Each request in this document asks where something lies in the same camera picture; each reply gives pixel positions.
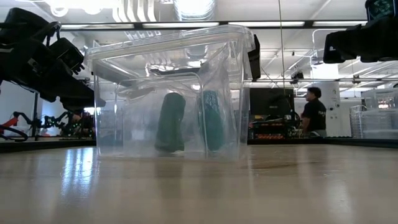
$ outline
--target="wooden table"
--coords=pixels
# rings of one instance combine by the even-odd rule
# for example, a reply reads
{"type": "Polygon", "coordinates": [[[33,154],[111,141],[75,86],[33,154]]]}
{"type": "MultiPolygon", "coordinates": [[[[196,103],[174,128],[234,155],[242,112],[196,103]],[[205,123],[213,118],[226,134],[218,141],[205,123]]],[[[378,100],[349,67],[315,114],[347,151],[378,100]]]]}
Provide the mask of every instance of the wooden table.
{"type": "Polygon", "coordinates": [[[254,146],[237,164],[0,154],[0,223],[398,223],[398,151],[254,146]]]}

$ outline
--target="black camera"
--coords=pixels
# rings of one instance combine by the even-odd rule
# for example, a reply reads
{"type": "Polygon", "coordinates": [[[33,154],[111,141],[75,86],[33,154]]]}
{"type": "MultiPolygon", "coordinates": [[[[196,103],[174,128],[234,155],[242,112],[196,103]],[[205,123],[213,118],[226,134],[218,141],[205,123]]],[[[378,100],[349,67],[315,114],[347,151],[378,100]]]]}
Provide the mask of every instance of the black camera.
{"type": "Polygon", "coordinates": [[[292,81],[290,81],[290,84],[297,84],[300,79],[304,79],[304,74],[302,71],[297,71],[291,75],[291,78],[292,81]]]}
{"type": "Polygon", "coordinates": [[[367,0],[368,23],[328,34],[323,61],[343,63],[361,57],[364,63],[398,60],[395,0],[367,0]]]}

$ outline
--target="dark green object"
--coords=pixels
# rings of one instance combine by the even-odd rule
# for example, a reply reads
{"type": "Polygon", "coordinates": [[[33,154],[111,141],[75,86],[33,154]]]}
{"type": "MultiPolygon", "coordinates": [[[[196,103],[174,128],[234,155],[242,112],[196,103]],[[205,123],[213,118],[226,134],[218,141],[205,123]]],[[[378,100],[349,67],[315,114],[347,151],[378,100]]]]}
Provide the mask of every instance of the dark green object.
{"type": "Polygon", "coordinates": [[[155,148],[163,152],[184,150],[181,134],[181,121],[184,117],[185,100],[178,93],[169,93],[164,97],[160,111],[155,148]]]}
{"type": "Polygon", "coordinates": [[[224,144],[223,121],[221,120],[217,92],[204,91],[203,102],[205,105],[207,147],[210,151],[215,152],[224,144]]]}

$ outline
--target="fluorescent light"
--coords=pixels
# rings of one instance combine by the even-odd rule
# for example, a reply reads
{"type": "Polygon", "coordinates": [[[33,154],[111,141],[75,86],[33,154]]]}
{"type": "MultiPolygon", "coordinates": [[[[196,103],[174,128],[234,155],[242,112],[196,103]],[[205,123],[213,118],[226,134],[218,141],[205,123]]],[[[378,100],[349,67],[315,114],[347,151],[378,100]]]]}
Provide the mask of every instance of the fluorescent light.
{"type": "Polygon", "coordinates": [[[117,7],[114,7],[112,9],[112,17],[116,22],[122,22],[122,20],[119,17],[119,9],[117,7]]]}
{"type": "Polygon", "coordinates": [[[156,29],[156,28],[202,28],[218,26],[219,22],[166,22],[166,23],[145,23],[143,28],[156,29]]]}
{"type": "Polygon", "coordinates": [[[200,66],[201,66],[201,62],[200,61],[188,62],[187,64],[189,66],[193,67],[193,68],[200,68],[200,66]]]}
{"type": "Polygon", "coordinates": [[[192,84],[191,88],[192,88],[192,90],[200,90],[200,85],[192,84]]]}
{"type": "Polygon", "coordinates": [[[83,9],[87,14],[95,15],[102,9],[116,7],[117,1],[109,0],[41,0],[50,6],[51,13],[57,17],[63,17],[69,9],[83,9]]]}
{"type": "Polygon", "coordinates": [[[122,21],[122,22],[130,22],[128,19],[127,19],[127,15],[126,15],[126,13],[124,12],[125,11],[125,9],[126,9],[126,7],[124,6],[124,1],[122,0],[122,1],[118,1],[118,6],[117,6],[117,9],[118,9],[118,17],[120,18],[120,20],[122,21]]]}
{"type": "Polygon", "coordinates": [[[174,0],[174,9],[181,21],[207,21],[214,14],[215,0],[174,0]]]}
{"type": "Polygon", "coordinates": [[[155,0],[148,0],[147,14],[149,21],[156,22],[155,18],[155,0]]]}
{"type": "Polygon", "coordinates": [[[304,21],[292,21],[292,22],[229,22],[230,25],[239,25],[246,27],[279,27],[279,26],[304,26],[304,21]]]}
{"type": "Polygon", "coordinates": [[[157,0],[161,4],[173,4],[173,0],[157,0]]]}
{"type": "Polygon", "coordinates": [[[145,17],[145,12],[144,12],[144,0],[138,0],[138,3],[137,3],[137,16],[138,16],[138,19],[141,22],[147,22],[147,18],[145,17]]]}
{"type": "Polygon", "coordinates": [[[101,30],[101,29],[133,29],[133,24],[64,24],[62,30],[101,30]]]}
{"type": "Polygon", "coordinates": [[[362,69],[362,70],[359,70],[359,71],[357,71],[357,72],[354,72],[354,73],[353,73],[353,75],[357,75],[357,74],[360,74],[360,73],[366,72],[366,71],[368,71],[368,70],[370,70],[370,69],[372,69],[372,67],[369,67],[369,68],[364,68],[364,69],[362,69]]]}
{"type": "Polygon", "coordinates": [[[318,21],[313,26],[356,26],[358,24],[365,25],[367,21],[318,21]]]}
{"type": "Polygon", "coordinates": [[[360,59],[356,59],[355,61],[349,63],[348,65],[344,66],[344,67],[341,68],[341,69],[349,68],[349,67],[351,67],[351,66],[353,66],[353,65],[355,65],[355,64],[357,64],[357,63],[359,63],[359,62],[361,62],[360,59]]]}

